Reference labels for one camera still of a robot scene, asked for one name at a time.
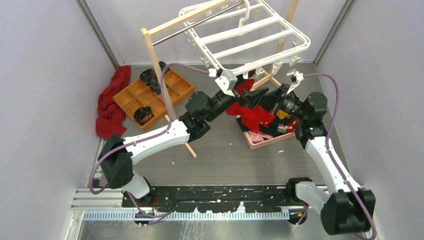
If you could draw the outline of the pink sock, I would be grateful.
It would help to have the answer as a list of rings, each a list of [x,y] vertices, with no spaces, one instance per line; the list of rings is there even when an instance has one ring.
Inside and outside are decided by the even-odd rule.
[[[265,134],[265,133],[262,133],[262,132],[252,132],[252,131],[248,131],[246,133],[246,136],[248,137],[248,139],[253,144],[261,143],[261,142],[264,142],[266,140],[270,140],[270,139],[273,138],[273,136],[271,136],[269,134]]]

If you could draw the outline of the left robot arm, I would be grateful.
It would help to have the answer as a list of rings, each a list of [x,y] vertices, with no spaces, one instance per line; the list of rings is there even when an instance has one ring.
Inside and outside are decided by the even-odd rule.
[[[118,134],[110,136],[97,162],[106,178],[106,186],[122,188],[130,192],[141,207],[148,207],[153,202],[153,193],[147,180],[133,171],[134,165],[157,152],[203,137],[211,128],[208,123],[236,103],[255,108],[268,90],[267,87],[241,93],[233,90],[231,95],[220,90],[213,97],[196,91],[185,105],[186,112],[168,125],[127,139]]]

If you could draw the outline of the red santa sock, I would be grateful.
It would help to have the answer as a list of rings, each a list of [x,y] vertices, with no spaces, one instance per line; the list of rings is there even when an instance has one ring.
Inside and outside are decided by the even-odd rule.
[[[255,82],[255,75],[256,71],[255,70],[250,70],[247,72],[247,79],[244,79],[243,74],[239,74],[237,75],[237,83],[235,85],[235,90],[244,97],[244,92],[243,91],[250,91],[254,82]]]
[[[276,118],[275,115],[270,114],[268,111],[257,105],[255,108],[242,107],[239,103],[234,103],[227,110],[226,113],[230,116],[240,116],[241,122],[251,131],[259,132],[260,125],[265,123],[265,127]]]

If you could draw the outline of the pink plastic basket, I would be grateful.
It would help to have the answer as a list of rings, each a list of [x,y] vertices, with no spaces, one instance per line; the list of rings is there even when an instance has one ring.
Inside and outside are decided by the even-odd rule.
[[[242,123],[242,118],[239,115],[236,116],[236,121],[251,150],[294,137],[299,122],[297,118],[292,116],[286,116],[284,119],[276,116],[269,124],[261,123],[259,131],[254,132]]]

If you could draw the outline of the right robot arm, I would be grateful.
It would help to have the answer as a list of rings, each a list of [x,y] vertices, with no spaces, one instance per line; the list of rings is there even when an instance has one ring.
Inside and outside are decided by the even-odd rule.
[[[329,235],[376,233],[373,214],[376,197],[369,189],[363,189],[348,173],[334,150],[330,131],[323,118],[327,113],[326,96],[314,91],[300,100],[287,86],[264,93],[259,106],[271,113],[283,111],[297,119],[296,139],[318,167],[327,187],[319,189],[306,178],[290,179],[293,187],[285,192],[291,205],[308,204],[321,219]]]

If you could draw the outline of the rolled dark green sock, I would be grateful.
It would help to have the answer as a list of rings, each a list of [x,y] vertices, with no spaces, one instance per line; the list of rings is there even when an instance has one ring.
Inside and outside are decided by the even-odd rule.
[[[160,95],[162,93],[161,84],[158,79],[154,79],[150,83],[150,90],[156,95]]]

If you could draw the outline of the rolled teal sock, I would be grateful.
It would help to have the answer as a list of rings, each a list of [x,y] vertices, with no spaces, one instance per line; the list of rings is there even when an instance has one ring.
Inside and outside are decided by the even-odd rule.
[[[167,64],[164,61],[159,61],[158,64],[159,64],[161,72],[164,75],[170,71],[170,69],[167,68]]]

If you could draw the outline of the wooden compartment tray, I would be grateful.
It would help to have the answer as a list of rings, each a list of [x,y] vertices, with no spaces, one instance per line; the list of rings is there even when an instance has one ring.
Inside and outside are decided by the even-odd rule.
[[[174,108],[195,91],[194,86],[172,68],[164,75],[164,81]],[[113,97],[113,100],[134,122],[133,114],[138,108],[151,107],[154,117],[143,126],[137,125],[144,132],[147,132],[167,114],[163,97],[152,92],[150,87],[142,83],[140,79],[121,90]]]

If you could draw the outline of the rolled black orange sock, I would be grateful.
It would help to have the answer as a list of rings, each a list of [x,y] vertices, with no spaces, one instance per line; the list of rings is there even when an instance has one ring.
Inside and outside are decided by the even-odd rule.
[[[133,119],[140,126],[144,126],[154,117],[150,106],[139,107],[133,114]]]

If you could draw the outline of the mustard yellow sock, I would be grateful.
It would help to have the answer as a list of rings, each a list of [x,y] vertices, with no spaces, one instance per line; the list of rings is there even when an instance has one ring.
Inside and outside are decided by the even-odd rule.
[[[286,112],[282,111],[282,110],[278,110],[278,111],[277,111],[277,113],[276,113],[276,116],[277,116],[279,119],[283,120],[283,119],[287,118],[287,117],[288,117],[288,116],[290,116],[290,115],[289,115],[288,113],[286,113]]]

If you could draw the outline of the white plastic clip hanger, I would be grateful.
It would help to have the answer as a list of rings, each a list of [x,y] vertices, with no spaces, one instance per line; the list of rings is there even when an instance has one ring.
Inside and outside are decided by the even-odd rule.
[[[264,0],[232,0],[184,22],[184,34],[207,68],[244,74],[268,64],[294,65],[311,39]]]

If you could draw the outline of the red cloth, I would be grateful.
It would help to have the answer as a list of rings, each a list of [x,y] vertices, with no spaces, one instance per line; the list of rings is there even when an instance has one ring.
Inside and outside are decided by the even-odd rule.
[[[111,77],[109,85],[98,97],[98,118],[95,121],[95,131],[100,138],[108,139],[113,135],[122,136],[127,130],[123,126],[126,113],[114,101],[113,97],[129,85],[131,72],[129,65],[119,67]]]

